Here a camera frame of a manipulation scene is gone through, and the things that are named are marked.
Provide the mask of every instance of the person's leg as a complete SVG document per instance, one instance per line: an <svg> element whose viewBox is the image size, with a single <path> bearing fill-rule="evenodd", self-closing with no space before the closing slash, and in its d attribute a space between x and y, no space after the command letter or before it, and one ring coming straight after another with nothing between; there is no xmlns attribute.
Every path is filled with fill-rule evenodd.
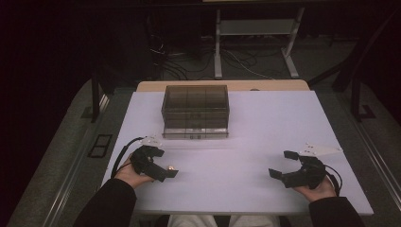
<svg viewBox="0 0 401 227"><path fill-rule="evenodd" d="M211 215L171 215L168 227L218 227Z"/></svg>
<svg viewBox="0 0 401 227"><path fill-rule="evenodd" d="M280 227L276 216L231 216L230 227Z"/></svg>

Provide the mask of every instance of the person's left hand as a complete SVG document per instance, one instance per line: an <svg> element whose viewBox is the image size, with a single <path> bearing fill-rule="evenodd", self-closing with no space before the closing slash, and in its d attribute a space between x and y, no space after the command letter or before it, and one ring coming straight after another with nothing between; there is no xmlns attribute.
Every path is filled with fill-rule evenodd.
<svg viewBox="0 0 401 227"><path fill-rule="evenodd" d="M135 189L136 187L138 187L139 185L141 185L143 183L154 182L154 179L151 178L150 176L139 175L135 172L132 164L129 165L129 163L131 162L130 157L128 157L128 159L124 162L124 164L122 165L123 167L121 167L117 171L117 173L115 174L115 178L126 182L133 189Z"/></svg>

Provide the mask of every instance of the table surface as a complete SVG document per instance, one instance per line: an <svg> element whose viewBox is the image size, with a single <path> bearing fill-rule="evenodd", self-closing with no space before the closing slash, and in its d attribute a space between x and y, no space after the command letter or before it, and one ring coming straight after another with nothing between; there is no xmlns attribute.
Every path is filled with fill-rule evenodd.
<svg viewBox="0 0 401 227"><path fill-rule="evenodd" d="M305 143L340 148L312 91L290 91L293 81L210 81L231 84L229 89L229 137L218 140L165 140L161 138L161 107L164 92L172 82L145 82L132 95L111 161L103 182L120 150L131 139L156 134L163 143L165 155L155 164L175 166L174 179L148 183L136 189L135 212L145 214L275 214L307 213L307 201L280 181L269 176L269 168L292 172L301 167L297 161L284 158L284 150L300 151ZM285 91L245 91L257 87L278 89L277 83L291 84ZM236 86L245 84L240 91ZM126 156L139 148L132 144ZM320 158L334 167L343 179L342 196L349 198L357 211L369 215L373 210L344 154Z"/></svg>

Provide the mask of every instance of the clear plastic container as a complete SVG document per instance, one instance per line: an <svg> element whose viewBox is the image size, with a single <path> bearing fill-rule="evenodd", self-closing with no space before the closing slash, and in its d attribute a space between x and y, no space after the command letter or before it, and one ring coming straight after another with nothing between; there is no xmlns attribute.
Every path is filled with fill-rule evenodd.
<svg viewBox="0 0 401 227"><path fill-rule="evenodd" d="M227 86L167 86L162 114L164 138L225 138L230 114Z"/></svg>

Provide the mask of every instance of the wooden table edge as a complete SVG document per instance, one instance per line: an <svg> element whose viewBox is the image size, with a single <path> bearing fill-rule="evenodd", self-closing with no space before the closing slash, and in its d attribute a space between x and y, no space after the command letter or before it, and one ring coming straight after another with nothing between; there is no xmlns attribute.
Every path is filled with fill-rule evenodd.
<svg viewBox="0 0 401 227"><path fill-rule="evenodd" d="M164 92L167 85L227 85L229 91L310 91L302 79L142 81L136 92Z"/></svg>

